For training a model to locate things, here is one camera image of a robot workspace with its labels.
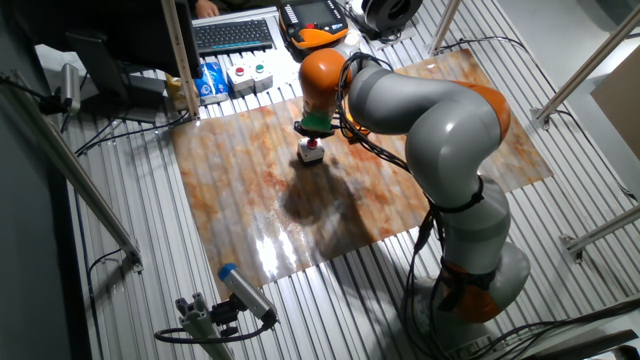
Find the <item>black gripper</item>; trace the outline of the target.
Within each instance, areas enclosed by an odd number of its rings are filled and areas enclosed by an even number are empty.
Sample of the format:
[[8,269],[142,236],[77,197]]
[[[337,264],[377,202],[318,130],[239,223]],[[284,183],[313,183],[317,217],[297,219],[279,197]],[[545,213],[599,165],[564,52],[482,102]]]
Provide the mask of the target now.
[[310,146],[319,146],[321,144],[321,139],[333,136],[335,134],[335,130],[331,129],[329,131],[318,131],[318,130],[309,130],[302,127],[300,121],[296,121],[293,125],[293,129],[299,135],[303,137],[307,137],[305,140],[305,144]]

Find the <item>person's right hand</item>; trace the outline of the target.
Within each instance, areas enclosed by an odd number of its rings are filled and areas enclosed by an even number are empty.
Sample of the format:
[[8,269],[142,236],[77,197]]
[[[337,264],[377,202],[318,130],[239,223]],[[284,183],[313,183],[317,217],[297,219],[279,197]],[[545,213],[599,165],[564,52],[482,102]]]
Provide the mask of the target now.
[[211,18],[220,15],[220,10],[211,0],[197,0],[195,13],[198,19]]

